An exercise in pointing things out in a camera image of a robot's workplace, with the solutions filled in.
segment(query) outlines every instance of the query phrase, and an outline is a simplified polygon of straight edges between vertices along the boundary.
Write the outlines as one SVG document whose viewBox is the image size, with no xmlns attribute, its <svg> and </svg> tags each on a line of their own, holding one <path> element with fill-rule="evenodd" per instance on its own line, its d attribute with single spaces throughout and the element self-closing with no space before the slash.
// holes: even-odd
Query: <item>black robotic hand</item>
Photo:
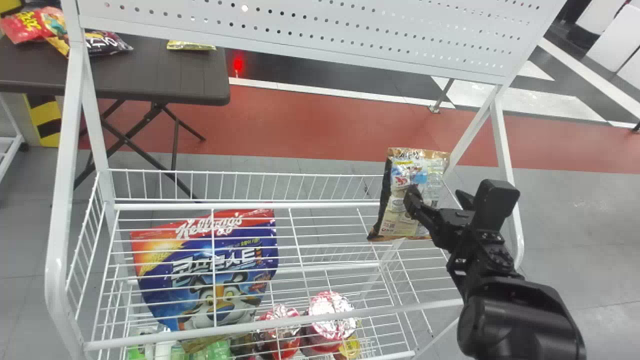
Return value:
<svg viewBox="0 0 640 360">
<path fill-rule="evenodd" d="M 460 209 L 423 203 L 415 186 L 404 196 L 412 218 L 434 245 L 451 254 L 447 271 L 464 306 L 458 345 L 478 360 L 586 359 L 580 331 L 558 292 L 524 279 L 514 268 L 500 228 L 520 192 L 506 181 L 483 180 L 476 196 L 456 190 Z"/>
</svg>

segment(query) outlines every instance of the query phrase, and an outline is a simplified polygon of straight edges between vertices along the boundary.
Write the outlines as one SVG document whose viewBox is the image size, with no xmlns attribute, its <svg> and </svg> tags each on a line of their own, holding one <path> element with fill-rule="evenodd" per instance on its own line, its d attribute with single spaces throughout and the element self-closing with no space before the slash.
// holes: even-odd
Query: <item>red light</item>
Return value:
<svg viewBox="0 0 640 360">
<path fill-rule="evenodd" d="M 234 59 L 234 70 L 236 72 L 240 72 L 243 67 L 244 67 L 244 60 L 242 60 L 242 58 L 235 58 Z"/>
</svg>

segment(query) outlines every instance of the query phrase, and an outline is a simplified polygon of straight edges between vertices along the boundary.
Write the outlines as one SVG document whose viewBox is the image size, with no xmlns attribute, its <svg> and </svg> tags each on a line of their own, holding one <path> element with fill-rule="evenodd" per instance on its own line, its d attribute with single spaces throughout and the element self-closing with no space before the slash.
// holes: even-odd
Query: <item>gold snack packet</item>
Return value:
<svg viewBox="0 0 640 360">
<path fill-rule="evenodd" d="M 166 49 L 167 50 L 215 50 L 216 47 L 213 45 L 198 44 L 195 42 L 169 40 L 169 42 L 166 43 Z"/>
</svg>

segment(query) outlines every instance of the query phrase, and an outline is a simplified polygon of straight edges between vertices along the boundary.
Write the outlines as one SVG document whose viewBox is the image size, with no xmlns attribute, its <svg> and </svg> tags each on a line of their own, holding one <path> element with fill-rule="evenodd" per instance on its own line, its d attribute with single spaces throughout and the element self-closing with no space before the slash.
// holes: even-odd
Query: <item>wire basket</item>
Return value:
<svg viewBox="0 0 640 360">
<path fill-rule="evenodd" d="M 367 241 L 378 216 L 381 176 L 122 169 L 100 176 L 108 176 L 106 183 L 113 189 L 115 203 L 103 199 L 97 177 L 80 235 L 70 249 L 65 283 L 87 358 L 127 359 L 132 349 L 151 348 L 159 359 L 164 356 L 160 348 L 178 340 L 236 338 L 257 334 L 260 329 L 282 331 L 290 325 L 304 329 L 310 323 L 340 317 L 358 320 L 355 337 L 360 350 L 352 354 L 354 359 L 406 358 L 435 335 L 430 309 L 461 304 L 445 270 L 447 258 L 431 241 Z M 191 192 L 180 191 L 175 178 L 188 184 Z M 146 290 L 138 280 L 146 275 L 136 275 L 131 231 L 157 229 L 203 215 L 213 217 L 215 211 L 224 209 L 253 208 L 273 209 L 279 260 L 276 275 L 264 284 L 256 320 L 168 331 L 143 300 Z M 115 214 L 114 219 L 109 219 L 109 212 Z M 110 231 L 109 221 L 115 225 Z M 216 241 L 215 235 L 205 239 Z M 304 315 L 310 298 L 321 291 L 342 294 L 354 310 Z M 303 316 L 258 321 L 279 304 Z M 306 356 L 297 352 L 294 357 Z"/>
</svg>

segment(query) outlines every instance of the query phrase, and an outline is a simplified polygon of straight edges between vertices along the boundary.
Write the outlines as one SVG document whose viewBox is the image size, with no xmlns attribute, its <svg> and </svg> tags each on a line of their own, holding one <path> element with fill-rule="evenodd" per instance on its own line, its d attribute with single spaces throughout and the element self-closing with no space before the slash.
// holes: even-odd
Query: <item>white metal rack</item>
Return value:
<svg viewBox="0 0 640 360">
<path fill-rule="evenodd" d="M 2 94 L 0 94 L 0 104 L 2 104 L 4 114 L 6 118 L 9 119 L 9 123 L 11 123 L 13 130 L 15 131 L 14 136 L 0 136 L 0 182 L 2 182 L 2 179 L 6 174 L 6 170 L 9 168 L 15 154 L 20 149 L 24 138 L 22 137 L 22 133 L 20 132 L 18 125 L 15 123 L 11 110 L 9 110 L 9 106 L 4 100 Z"/>
<path fill-rule="evenodd" d="M 161 171 L 109 168 L 83 27 L 495 84 L 453 150 L 445 180 L 491 115 L 499 166 L 513 183 L 500 99 L 561 6 L 554 0 L 63 0 L 71 50 L 45 299 L 71 356 L 123 359 L 127 347 L 139 344 L 157 348 L 345 316 L 134 335 L 157 321 L 131 271 L 129 231 L 222 209 L 275 210 L 280 266 L 260 311 L 277 302 L 304 311 L 314 293 L 337 290 L 355 307 L 348 316 L 360 319 L 361 358 L 419 357 L 455 324 L 433 331 L 432 315 L 461 304 L 444 270 L 446 256 L 433 244 L 366 240 L 378 211 L 380 176 L 171 172 L 198 194 L 194 202 L 192 194 L 164 182 Z M 81 105 L 98 175 L 81 234 L 70 241 L 70 169 Z M 510 228 L 518 265 L 524 249 L 519 216 L 516 207 Z M 95 266 L 102 279 L 92 286 Z"/>
</svg>

